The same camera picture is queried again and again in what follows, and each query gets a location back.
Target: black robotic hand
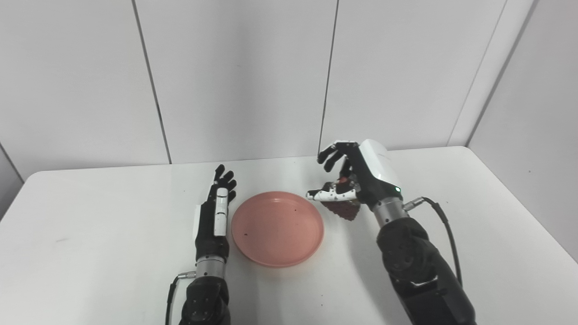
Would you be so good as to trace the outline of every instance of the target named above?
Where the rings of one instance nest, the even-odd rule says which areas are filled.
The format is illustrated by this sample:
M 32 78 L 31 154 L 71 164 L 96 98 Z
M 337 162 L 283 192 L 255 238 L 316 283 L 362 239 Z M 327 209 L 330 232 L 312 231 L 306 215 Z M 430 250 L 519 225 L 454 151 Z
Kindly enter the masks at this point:
M 215 170 L 213 184 L 207 200 L 201 205 L 199 231 L 195 240 L 197 247 L 197 277 L 187 287 L 187 300 L 183 305 L 179 325 L 229 325 L 229 291 L 224 279 L 225 264 L 229 257 L 226 233 L 216 235 L 216 217 L 227 217 L 227 206 L 236 193 L 237 182 L 233 172 L 225 172 L 225 166 Z
M 344 157 L 339 180 L 332 184 L 326 183 L 320 190 L 307 192 L 307 197 L 315 201 L 345 201 L 356 198 L 370 208 L 386 197 L 398 197 L 402 200 L 397 177 L 384 169 L 387 164 L 384 165 L 380 160 L 387 158 L 371 147 L 373 143 L 365 141 L 360 145 L 352 141 L 336 141 L 321 151 L 317 162 L 324 163 L 326 172 L 330 172 L 335 163 Z

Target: cable connector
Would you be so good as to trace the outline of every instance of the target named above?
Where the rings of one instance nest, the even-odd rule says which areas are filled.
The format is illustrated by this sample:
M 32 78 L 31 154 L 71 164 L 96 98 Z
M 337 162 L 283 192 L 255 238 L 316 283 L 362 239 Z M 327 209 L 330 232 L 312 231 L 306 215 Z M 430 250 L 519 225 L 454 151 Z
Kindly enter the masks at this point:
M 183 272 L 183 273 L 179 273 L 177 275 L 178 279 L 194 279 L 197 277 L 197 272 L 196 271 L 188 271 L 188 272 Z
M 403 210 L 405 210 L 405 212 L 408 212 L 410 210 L 413 210 L 415 207 L 422 204 L 423 202 L 425 202 L 423 197 L 415 198 L 415 199 L 409 201 L 408 203 L 404 204 Z

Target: panel seam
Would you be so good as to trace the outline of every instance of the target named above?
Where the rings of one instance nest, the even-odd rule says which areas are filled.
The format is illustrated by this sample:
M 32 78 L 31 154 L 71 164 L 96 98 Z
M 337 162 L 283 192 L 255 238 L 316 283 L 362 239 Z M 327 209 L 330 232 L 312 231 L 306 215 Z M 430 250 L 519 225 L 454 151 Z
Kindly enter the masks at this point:
M 477 117 L 476 124 L 472 128 L 472 132 L 470 133 L 470 136 L 468 137 L 468 141 L 466 142 L 466 145 L 465 145 L 466 147 L 469 147 L 470 143 L 472 142 L 473 135 L 476 133 L 476 130 L 477 130 L 478 126 L 480 125 L 480 122 L 481 122 L 481 120 L 482 120 L 482 118 L 483 118 L 483 116 L 484 116 L 484 114 L 488 108 L 488 105 L 490 104 L 490 101 L 494 97 L 494 93 L 496 92 L 496 89 L 498 88 L 498 84 L 502 80 L 502 77 L 504 75 L 504 72 L 506 71 L 507 66 L 510 64 L 510 60 L 512 59 L 512 56 L 514 55 L 514 52 L 516 51 L 516 48 L 518 47 L 518 43 L 520 43 L 520 39 L 522 38 L 522 35 L 524 34 L 526 27 L 528 26 L 530 18 L 534 14 L 534 10 L 536 9 L 538 2 L 539 2 L 539 0 L 533 0 L 532 5 L 530 6 L 530 10 L 528 11 L 526 18 L 524 19 L 524 22 L 522 23 L 522 27 L 520 28 L 520 31 L 518 32 L 518 35 L 516 36 L 516 40 L 514 41 L 514 44 L 512 45 L 512 48 L 510 49 L 510 52 L 508 53 L 508 55 L 506 57 L 506 61 L 502 65 L 502 68 L 500 69 L 500 72 L 498 73 L 498 77 L 496 78 L 494 85 L 492 86 L 492 89 L 490 90 L 490 93 L 488 94 L 488 97 L 486 98 L 484 106 L 481 109 L 480 115 Z
M 18 176 L 18 178 L 20 179 L 20 181 L 22 182 L 22 184 L 24 184 L 24 179 L 22 178 L 22 175 L 20 174 L 20 172 L 18 171 L 18 169 L 16 169 L 16 165 L 14 165 L 14 162 L 12 161 L 12 159 L 10 159 L 10 156 L 8 156 L 8 153 L 6 152 L 6 149 L 4 149 L 4 146 L 2 146 L 2 144 L 0 143 L 0 152 L 2 152 L 4 154 L 4 157 L 6 157 L 6 160 L 8 160 L 8 163 L 10 164 L 10 166 L 12 167 L 12 169 L 14 170 L 14 172 L 16 173 L 16 176 Z
M 476 82 L 477 74 L 478 74 L 478 72 L 480 72 L 481 65 L 484 62 L 484 60 L 486 59 L 486 54 L 488 53 L 488 49 L 490 48 L 490 44 L 492 43 L 492 40 L 494 38 L 494 34 L 496 33 L 496 29 L 498 28 L 498 24 L 500 23 L 500 19 L 502 18 L 502 14 L 504 13 L 504 9 L 506 8 L 507 2 L 508 2 L 508 0 L 504 1 L 504 4 L 502 6 L 502 10 L 500 11 L 500 15 L 498 16 L 498 20 L 496 21 L 496 24 L 494 25 L 494 30 L 492 30 L 492 34 L 490 35 L 490 40 L 488 41 L 488 44 L 486 45 L 486 49 L 484 50 L 484 54 L 481 56 L 480 64 L 477 66 L 476 73 L 474 73 L 474 75 L 473 75 L 472 82 L 470 83 L 470 86 L 468 88 L 468 92 L 466 93 L 466 97 L 464 98 L 464 102 L 462 103 L 462 108 L 460 109 L 460 113 L 458 114 L 458 117 L 455 120 L 454 127 L 451 128 L 450 136 L 448 136 L 448 138 L 447 138 L 446 147 L 450 144 L 451 137 L 452 137 L 452 135 L 454 135 L 455 127 L 458 125 L 460 117 L 462 116 L 462 112 L 464 111 L 464 107 L 466 105 L 466 102 L 468 101 L 468 97 L 469 97 L 470 93 L 472 92 L 473 84 Z
M 156 87 L 154 86 L 153 72 L 152 72 L 151 69 L 150 69 L 149 54 L 148 54 L 148 52 L 147 52 L 147 50 L 146 50 L 145 38 L 144 38 L 144 36 L 143 36 L 142 27 L 140 26 L 139 12 L 138 12 L 138 10 L 136 9 L 136 0 L 131 0 L 131 1 L 132 1 L 132 8 L 133 8 L 133 10 L 134 10 L 134 12 L 135 12 L 136 26 L 138 27 L 138 30 L 139 30 L 140 44 L 141 44 L 142 47 L 143 47 L 144 61 L 145 61 L 145 63 L 146 63 L 146 68 L 147 68 L 147 71 L 148 71 L 148 73 L 149 73 L 150 86 L 151 86 L 151 88 L 152 88 L 152 90 L 153 90 L 154 104 L 155 104 L 155 106 L 156 106 L 156 108 L 157 108 L 158 121 L 159 121 L 159 123 L 160 123 L 160 125 L 161 125 L 162 140 L 163 140 L 164 143 L 165 143 L 166 157 L 167 157 L 168 160 L 169 160 L 169 164 L 172 164 L 173 161 L 172 161 L 172 159 L 171 159 L 171 151 L 169 150 L 169 143 L 168 143 L 168 141 L 166 140 L 165 124 L 164 124 L 164 122 L 162 121 L 161 107 L 160 107 L 159 104 L 158 104 L 157 89 L 156 89 Z
M 333 21 L 333 34 L 331 35 L 331 49 L 329 50 L 329 66 L 327 68 L 327 82 L 325 83 L 325 98 L 323 99 L 323 112 L 321 114 L 321 129 L 319 130 L 319 144 L 317 154 L 321 151 L 321 138 L 323 137 L 323 124 L 325 122 L 325 109 L 327 108 L 327 92 L 329 90 L 329 76 L 331 74 L 331 60 L 333 59 L 333 45 L 335 43 L 335 28 L 337 27 L 337 12 L 339 11 L 339 0 L 335 6 L 335 19 Z

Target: robot finger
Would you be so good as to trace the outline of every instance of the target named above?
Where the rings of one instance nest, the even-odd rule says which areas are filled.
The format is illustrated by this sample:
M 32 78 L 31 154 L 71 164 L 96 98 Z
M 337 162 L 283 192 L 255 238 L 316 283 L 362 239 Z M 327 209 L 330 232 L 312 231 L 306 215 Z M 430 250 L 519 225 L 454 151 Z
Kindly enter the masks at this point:
M 234 176 L 235 173 L 233 173 L 233 171 L 228 171 L 225 175 L 223 175 L 223 181 L 225 183 L 228 183 L 231 181 L 231 179 L 233 179 Z
M 227 190 L 232 191 L 235 186 L 237 186 L 237 181 L 236 180 L 232 180 L 229 183 L 227 183 Z
M 329 155 L 334 153 L 335 151 L 337 151 L 337 149 L 335 149 L 334 145 L 328 146 L 317 155 L 317 163 L 322 164 L 323 162 L 325 162 L 325 159 L 327 159 L 327 157 L 329 157 Z
M 237 196 L 237 192 L 229 191 L 229 202 L 233 201 L 233 199 Z
M 331 156 L 331 158 L 329 158 L 326 162 L 325 162 L 325 166 L 323 166 L 323 169 L 325 169 L 326 172 L 330 172 L 333 169 L 333 166 L 335 165 L 335 163 L 341 159 L 341 157 L 343 157 L 343 153 L 341 152 L 336 152 L 333 156 Z
M 339 177 L 348 178 L 351 175 L 351 161 L 346 157 L 343 160 L 343 165 L 341 166 L 341 170 L 339 171 Z
M 217 169 L 215 169 L 215 177 L 213 179 L 214 182 L 218 181 L 221 178 L 221 175 L 225 172 L 225 165 L 220 164 Z

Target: white wall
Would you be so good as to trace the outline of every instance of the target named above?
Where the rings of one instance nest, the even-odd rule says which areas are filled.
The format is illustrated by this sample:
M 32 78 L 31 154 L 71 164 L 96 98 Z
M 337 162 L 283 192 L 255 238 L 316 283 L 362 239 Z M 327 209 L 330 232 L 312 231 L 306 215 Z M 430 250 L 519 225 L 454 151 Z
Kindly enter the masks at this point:
M 577 14 L 576 1 L 538 2 L 470 143 L 575 260 Z
M 452 145 L 464 145 L 483 104 L 465 101 L 489 92 L 530 3 L 341 0 L 322 146 L 446 146 L 454 128 Z
M 137 0 L 174 163 L 317 153 L 335 0 Z
M 529 2 L 340 0 L 335 20 L 337 0 L 135 1 L 175 163 L 315 154 L 324 112 L 323 144 L 464 144 Z M 0 141 L 24 179 L 168 162 L 138 27 L 128 0 L 0 4 Z
M 10 203 L 20 190 L 22 182 L 16 171 L 8 162 L 4 152 L 0 150 L 0 219 L 8 210 Z
M 0 2 L 0 142 L 46 169 L 168 162 L 130 1 Z

